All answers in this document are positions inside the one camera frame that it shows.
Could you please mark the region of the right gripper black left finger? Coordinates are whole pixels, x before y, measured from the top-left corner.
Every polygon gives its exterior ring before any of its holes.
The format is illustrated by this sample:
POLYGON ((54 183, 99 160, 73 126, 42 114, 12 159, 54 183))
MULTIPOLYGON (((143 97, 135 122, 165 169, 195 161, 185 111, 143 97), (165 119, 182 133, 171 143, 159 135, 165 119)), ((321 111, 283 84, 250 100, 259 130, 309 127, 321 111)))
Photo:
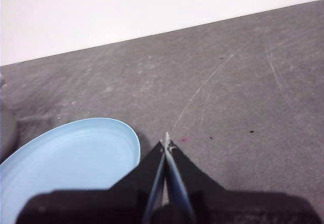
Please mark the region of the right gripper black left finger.
POLYGON ((131 172, 108 189, 55 190, 30 198, 17 223, 141 223, 163 184, 161 142, 131 172))

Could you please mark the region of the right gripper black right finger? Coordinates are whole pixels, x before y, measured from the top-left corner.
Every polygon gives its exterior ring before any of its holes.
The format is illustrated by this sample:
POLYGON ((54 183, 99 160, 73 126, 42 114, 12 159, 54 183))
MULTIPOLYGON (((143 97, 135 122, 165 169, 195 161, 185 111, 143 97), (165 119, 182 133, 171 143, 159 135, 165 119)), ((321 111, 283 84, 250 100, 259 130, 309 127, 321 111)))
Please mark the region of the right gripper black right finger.
POLYGON ((321 223, 304 198, 282 192, 228 190, 165 136, 169 200, 194 223, 321 223))

